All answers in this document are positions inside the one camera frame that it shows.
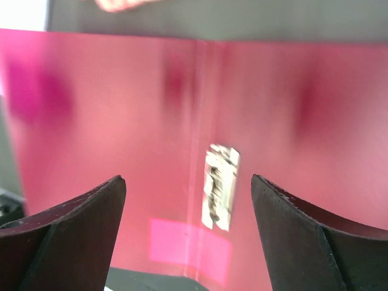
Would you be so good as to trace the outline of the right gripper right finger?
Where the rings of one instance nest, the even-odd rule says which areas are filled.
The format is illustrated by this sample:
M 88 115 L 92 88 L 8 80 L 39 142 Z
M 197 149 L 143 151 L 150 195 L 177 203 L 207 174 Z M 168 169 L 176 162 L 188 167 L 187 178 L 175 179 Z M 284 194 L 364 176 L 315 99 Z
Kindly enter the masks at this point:
M 387 290 L 387 231 L 324 210 L 253 175 L 273 290 Z

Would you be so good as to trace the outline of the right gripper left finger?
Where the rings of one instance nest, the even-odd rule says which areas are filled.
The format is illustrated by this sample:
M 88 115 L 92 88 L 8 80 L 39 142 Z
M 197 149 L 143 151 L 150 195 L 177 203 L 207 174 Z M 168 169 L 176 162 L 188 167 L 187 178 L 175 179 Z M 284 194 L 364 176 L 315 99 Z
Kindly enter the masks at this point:
M 1 290 L 103 290 L 125 196 L 125 180 L 118 175 L 2 225 Z

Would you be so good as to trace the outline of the red plastic folder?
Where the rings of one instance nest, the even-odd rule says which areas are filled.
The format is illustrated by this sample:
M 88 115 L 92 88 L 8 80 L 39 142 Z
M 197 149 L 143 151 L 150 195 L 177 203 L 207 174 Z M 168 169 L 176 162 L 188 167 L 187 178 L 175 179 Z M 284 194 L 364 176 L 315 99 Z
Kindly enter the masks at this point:
M 112 265 L 270 290 L 252 176 L 387 227 L 387 45 L 1 30 L 5 120 L 28 214 L 115 175 Z M 201 222 L 206 151 L 240 153 L 230 230 Z

